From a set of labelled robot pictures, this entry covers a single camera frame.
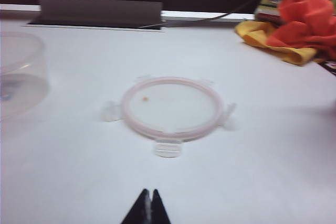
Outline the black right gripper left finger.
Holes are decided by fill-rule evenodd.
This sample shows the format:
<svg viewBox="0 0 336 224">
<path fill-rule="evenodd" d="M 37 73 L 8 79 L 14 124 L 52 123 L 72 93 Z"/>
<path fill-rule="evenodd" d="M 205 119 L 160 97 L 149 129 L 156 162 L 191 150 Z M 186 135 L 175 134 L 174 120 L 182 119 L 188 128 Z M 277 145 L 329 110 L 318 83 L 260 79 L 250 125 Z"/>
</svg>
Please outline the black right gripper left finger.
<svg viewBox="0 0 336 224">
<path fill-rule="evenodd" d="M 150 224 L 151 199 L 148 189 L 143 189 L 121 222 L 122 224 Z"/>
</svg>

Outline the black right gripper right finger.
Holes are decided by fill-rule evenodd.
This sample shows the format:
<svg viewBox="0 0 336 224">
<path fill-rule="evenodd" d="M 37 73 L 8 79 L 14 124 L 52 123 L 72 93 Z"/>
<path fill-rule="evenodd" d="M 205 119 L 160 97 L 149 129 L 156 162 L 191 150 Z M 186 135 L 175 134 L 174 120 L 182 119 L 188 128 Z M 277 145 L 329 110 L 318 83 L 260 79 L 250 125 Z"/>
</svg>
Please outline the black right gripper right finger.
<svg viewBox="0 0 336 224">
<path fill-rule="evenodd" d="M 151 223 L 152 224 L 171 224 L 168 214 L 163 205 L 159 191 L 153 191 L 151 202 Z"/>
</svg>

